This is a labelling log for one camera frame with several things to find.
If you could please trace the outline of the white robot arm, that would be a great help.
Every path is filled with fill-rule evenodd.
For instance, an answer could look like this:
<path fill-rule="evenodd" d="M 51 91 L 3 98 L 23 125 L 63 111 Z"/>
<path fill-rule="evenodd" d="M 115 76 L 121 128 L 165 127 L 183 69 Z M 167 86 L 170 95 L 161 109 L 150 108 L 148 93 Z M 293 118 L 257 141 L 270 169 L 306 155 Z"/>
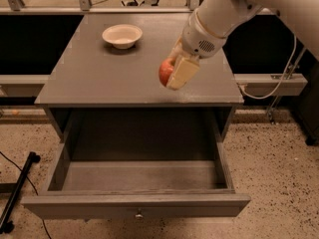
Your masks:
<path fill-rule="evenodd" d="M 182 88 L 199 70 L 201 58 L 214 56 L 238 26 L 264 8 L 319 59 L 319 0 L 203 0 L 161 63 L 161 84 L 171 90 Z"/>

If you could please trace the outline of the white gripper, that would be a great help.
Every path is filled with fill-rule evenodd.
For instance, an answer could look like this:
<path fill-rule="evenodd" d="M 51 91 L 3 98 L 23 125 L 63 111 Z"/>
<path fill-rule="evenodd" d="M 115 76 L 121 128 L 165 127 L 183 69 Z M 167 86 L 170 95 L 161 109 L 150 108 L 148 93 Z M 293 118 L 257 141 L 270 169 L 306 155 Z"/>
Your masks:
<path fill-rule="evenodd" d="M 199 62 L 182 56 L 183 50 L 194 56 L 209 58 L 214 56 L 225 42 L 225 38 L 208 33 L 201 25 L 197 11 L 193 11 L 182 30 L 181 38 L 177 39 L 167 56 L 168 64 L 174 66 L 166 87 L 179 90 L 199 70 Z"/>

